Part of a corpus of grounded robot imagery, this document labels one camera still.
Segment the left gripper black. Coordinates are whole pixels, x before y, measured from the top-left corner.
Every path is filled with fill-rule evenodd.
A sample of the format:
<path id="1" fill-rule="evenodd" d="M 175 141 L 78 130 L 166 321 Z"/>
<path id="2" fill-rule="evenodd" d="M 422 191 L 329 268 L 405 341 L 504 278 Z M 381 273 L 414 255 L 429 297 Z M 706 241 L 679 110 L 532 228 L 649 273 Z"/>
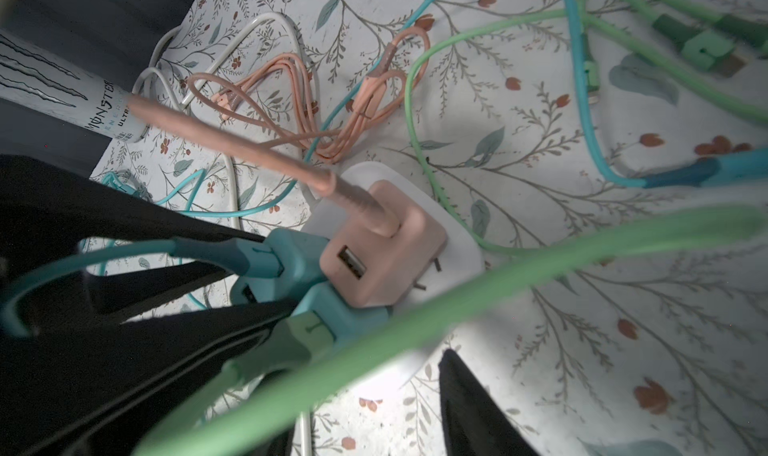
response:
<path id="1" fill-rule="evenodd" d="M 237 236 L 25 156 L 1 159 L 1 285 L 76 254 L 83 239 Z M 167 413 L 264 342 L 290 300 L 142 319 L 227 276 L 205 262 L 96 277 L 78 270 L 20 304 L 27 337 L 1 338 L 5 455 L 127 455 Z"/>

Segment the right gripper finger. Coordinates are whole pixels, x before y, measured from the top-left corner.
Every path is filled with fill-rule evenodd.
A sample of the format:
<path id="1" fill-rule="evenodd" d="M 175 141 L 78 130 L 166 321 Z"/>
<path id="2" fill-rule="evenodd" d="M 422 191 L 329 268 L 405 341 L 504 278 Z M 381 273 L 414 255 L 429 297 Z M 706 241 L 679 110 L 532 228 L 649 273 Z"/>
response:
<path id="1" fill-rule="evenodd" d="M 442 430 L 448 455 L 533 455 L 487 391 L 452 349 L 439 362 Z"/>

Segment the pink charger plug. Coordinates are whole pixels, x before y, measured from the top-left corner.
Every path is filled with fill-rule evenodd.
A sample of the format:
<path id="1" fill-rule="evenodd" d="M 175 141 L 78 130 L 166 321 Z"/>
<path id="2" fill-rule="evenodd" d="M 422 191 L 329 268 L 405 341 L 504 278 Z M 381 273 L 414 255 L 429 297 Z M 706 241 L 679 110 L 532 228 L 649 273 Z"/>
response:
<path id="1" fill-rule="evenodd" d="M 350 216 L 320 257 L 323 274 L 355 308 L 395 304 L 433 262 L 447 239 L 439 222 L 388 181 L 377 182 L 370 192 L 398 218 L 398 230 L 384 237 Z"/>

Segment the green charger plug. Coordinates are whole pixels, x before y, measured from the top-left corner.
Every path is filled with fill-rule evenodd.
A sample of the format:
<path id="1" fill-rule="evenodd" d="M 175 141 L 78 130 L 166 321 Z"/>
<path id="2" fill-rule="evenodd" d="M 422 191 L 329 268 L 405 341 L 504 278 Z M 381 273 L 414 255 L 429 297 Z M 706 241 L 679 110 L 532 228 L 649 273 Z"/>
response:
<path id="1" fill-rule="evenodd" d="M 322 359 L 334 342 L 334 335 L 316 313 L 290 316 L 280 321 L 263 343 L 228 360 L 222 372 L 242 386 L 258 377 Z"/>

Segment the white energy drink can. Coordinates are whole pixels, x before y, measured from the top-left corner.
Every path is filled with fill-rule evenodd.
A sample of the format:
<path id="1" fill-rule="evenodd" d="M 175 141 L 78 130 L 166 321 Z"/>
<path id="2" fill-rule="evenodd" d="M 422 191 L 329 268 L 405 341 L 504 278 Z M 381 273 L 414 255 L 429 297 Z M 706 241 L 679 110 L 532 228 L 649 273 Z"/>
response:
<path id="1" fill-rule="evenodd" d="M 11 33 L 1 32 L 1 97 L 103 136 L 133 143 L 147 124 L 131 93 Z"/>

